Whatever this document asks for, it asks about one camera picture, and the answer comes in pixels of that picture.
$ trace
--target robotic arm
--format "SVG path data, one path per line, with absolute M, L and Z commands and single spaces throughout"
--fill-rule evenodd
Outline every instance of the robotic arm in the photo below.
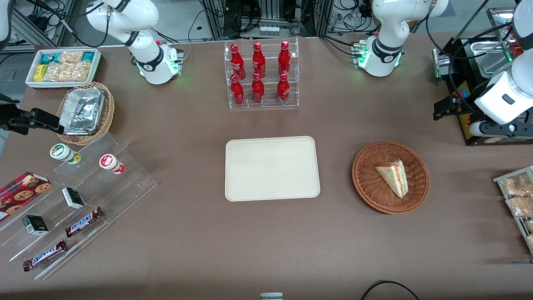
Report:
M 148 29 L 157 26 L 159 12 L 150 0 L 106 0 L 89 3 L 89 23 L 124 43 L 137 60 L 141 75 L 151 84 L 163 84 L 181 74 L 183 52 L 168 45 L 159 45 Z M 0 0 L 0 51 L 11 35 L 11 14 L 15 0 Z M 41 128 L 62 134 L 59 118 L 38 108 L 19 109 L 19 101 L 0 93 L 0 129 L 27 135 L 29 128 Z
M 376 77 L 392 73 L 409 36 L 409 21 L 440 16 L 448 0 L 374 0 L 372 11 L 381 22 L 379 35 L 361 40 L 358 67 Z
M 527 128 L 533 118 L 529 114 L 533 107 L 533 0 L 522 0 L 516 6 L 513 29 L 524 53 L 498 70 L 474 101 L 492 120 L 473 123 L 470 132 L 475 136 L 498 136 L 494 132 L 496 127 L 503 128 L 500 132 L 503 137 L 533 138 L 533 132 Z M 517 117 L 524 112 L 525 122 L 518 121 Z
M 101 3 L 89 3 L 86 11 Z M 126 45 L 137 60 L 141 75 L 149 83 L 163 84 L 181 74 L 183 52 L 159 45 L 148 31 L 159 22 L 159 12 L 152 1 L 105 0 L 103 3 L 107 5 L 87 15 L 89 23 Z

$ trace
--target red cookie box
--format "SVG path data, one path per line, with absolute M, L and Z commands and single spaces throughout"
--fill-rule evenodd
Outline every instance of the red cookie box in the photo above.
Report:
M 51 186 L 48 178 L 25 172 L 0 188 L 0 221 L 12 215 L 17 209 L 26 205 Z

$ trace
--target aluminum foil container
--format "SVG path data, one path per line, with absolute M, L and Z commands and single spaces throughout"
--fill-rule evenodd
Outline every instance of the aluminum foil container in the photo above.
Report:
M 106 93 L 99 88 L 72 90 L 67 94 L 59 124 L 66 135 L 98 132 Z

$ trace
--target white container with green lid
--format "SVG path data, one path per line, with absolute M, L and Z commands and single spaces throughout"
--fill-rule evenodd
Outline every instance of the white container with green lid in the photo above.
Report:
M 70 149 L 65 144 L 55 144 L 50 149 L 50 156 L 67 164 L 77 164 L 82 160 L 82 155 L 79 152 Z

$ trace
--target cookie box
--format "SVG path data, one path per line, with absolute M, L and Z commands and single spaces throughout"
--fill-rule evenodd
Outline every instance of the cookie box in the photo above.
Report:
M 48 178 L 25 172 L 0 188 L 0 221 L 12 215 L 52 185 Z
M 87 76 L 86 81 L 71 81 L 71 82 L 39 82 L 35 81 L 34 75 L 37 70 L 37 66 L 41 64 L 43 56 L 51 53 L 58 53 L 61 51 L 83 51 L 83 52 L 94 52 L 94 56 L 91 62 L 91 68 L 89 69 L 89 75 Z M 61 48 L 61 49 L 46 49 L 39 50 L 35 53 L 34 61 L 31 63 L 30 71 L 28 76 L 26 76 L 26 84 L 34 89 L 63 89 L 63 88 L 72 88 L 82 84 L 88 84 L 93 82 L 94 76 L 96 75 L 96 70 L 98 69 L 98 63 L 100 62 L 101 53 L 94 48 Z

